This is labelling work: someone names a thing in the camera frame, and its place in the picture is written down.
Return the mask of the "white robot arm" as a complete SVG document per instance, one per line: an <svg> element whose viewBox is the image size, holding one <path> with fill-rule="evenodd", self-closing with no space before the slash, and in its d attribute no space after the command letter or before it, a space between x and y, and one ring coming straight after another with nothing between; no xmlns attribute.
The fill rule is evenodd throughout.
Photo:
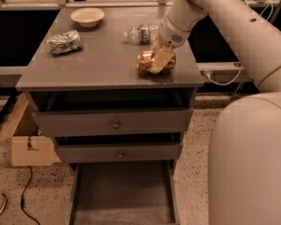
<svg viewBox="0 0 281 225"><path fill-rule="evenodd" d="M208 153L209 225L281 225L281 32L241 0L176 0L155 47L209 16L258 88L218 115Z"/></svg>

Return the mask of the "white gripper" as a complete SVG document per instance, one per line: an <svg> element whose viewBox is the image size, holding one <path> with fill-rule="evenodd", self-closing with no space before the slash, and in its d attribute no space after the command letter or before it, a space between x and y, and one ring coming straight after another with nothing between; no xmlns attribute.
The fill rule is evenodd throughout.
<svg viewBox="0 0 281 225"><path fill-rule="evenodd" d="M171 49L159 49L156 51L149 71L153 74L160 73L163 69L174 68L174 52L172 49L183 46L189 38L189 31L182 31L173 25L168 17L164 17L158 26L158 34L153 39L151 50L156 51L168 47Z"/></svg>

